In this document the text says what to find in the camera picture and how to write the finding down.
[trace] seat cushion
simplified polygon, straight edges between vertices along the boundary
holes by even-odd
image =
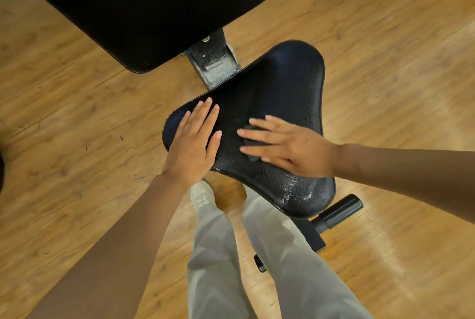
[[[236,131],[249,118],[269,114],[323,134],[324,73],[324,60],[313,46],[296,40],[280,43],[218,87],[176,109],[163,128],[163,144],[168,150],[185,112],[209,96],[220,106],[214,131],[223,131],[212,170],[252,188],[289,217],[315,216],[332,201],[334,179],[299,177],[260,160],[251,162],[239,151],[244,140]]]

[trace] black handle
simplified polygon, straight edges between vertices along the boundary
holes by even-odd
[[[312,224],[318,234],[337,226],[343,220],[348,219],[357,211],[363,208],[363,203],[354,194],[344,197],[339,202],[333,204],[312,220]]]

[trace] pants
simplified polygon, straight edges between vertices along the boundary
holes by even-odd
[[[246,188],[246,193],[243,224],[276,283],[283,319],[372,318],[285,214],[253,190]],[[237,253],[231,221],[214,203],[201,208],[188,263],[190,318],[257,318],[242,285]]]

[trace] hand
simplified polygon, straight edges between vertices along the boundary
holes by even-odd
[[[270,115],[265,120],[251,118],[249,123],[266,130],[239,129],[237,134],[270,145],[241,147],[244,154],[261,157],[264,162],[303,177],[334,176],[338,145],[311,129]]]
[[[206,118],[212,102],[211,98],[207,98],[204,103],[200,100],[192,113],[188,111],[183,116],[162,174],[192,186],[211,169],[223,134],[221,130],[214,133],[206,150],[206,143],[219,113],[219,106],[215,105]]]

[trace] white shoe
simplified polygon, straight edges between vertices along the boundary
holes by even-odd
[[[211,189],[210,185],[204,180],[201,180],[191,186],[190,196],[191,202],[197,211],[199,211],[205,205],[215,203],[213,189]]]

